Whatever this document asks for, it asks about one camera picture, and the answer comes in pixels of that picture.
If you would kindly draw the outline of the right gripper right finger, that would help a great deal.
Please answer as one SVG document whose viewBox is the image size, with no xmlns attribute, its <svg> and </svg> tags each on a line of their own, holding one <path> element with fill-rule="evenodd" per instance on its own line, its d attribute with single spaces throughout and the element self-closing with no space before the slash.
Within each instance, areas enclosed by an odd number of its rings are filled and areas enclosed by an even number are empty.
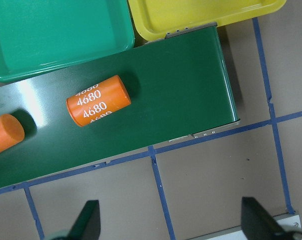
<svg viewBox="0 0 302 240">
<path fill-rule="evenodd" d="M 250 240 L 302 240 L 302 230 L 286 230 L 263 208 L 254 197 L 242 197 L 241 229 Z"/>
</svg>

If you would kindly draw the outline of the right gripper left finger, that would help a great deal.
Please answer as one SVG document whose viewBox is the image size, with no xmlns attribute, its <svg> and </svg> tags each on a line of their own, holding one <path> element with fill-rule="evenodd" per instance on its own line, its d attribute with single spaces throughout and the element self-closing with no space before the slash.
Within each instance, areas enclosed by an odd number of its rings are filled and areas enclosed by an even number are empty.
<svg viewBox="0 0 302 240">
<path fill-rule="evenodd" d="M 48 235 L 48 240 L 98 240 L 101 234 L 100 205 L 98 200 L 85 203 L 70 230 Z"/>
</svg>

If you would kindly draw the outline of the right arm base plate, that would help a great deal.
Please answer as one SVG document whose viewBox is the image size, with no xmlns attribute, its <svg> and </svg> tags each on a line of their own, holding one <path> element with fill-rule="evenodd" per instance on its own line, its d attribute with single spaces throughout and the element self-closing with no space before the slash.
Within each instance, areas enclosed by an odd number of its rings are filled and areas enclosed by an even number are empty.
<svg viewBox="0 0 302 240">
<path fill-rule="evenodd" d="M 241 226 L 228 228 L 226 230 L 209 233 L 203 236 L 198 236 L 197 240 L 258 240 L 258 239 L 279 239 L 291 232 L 302 232 L 300 216 L 298 214 L 281 214 L 274 217 L 258 217 L 250 215 L 241 218 Z"/>
</svg>

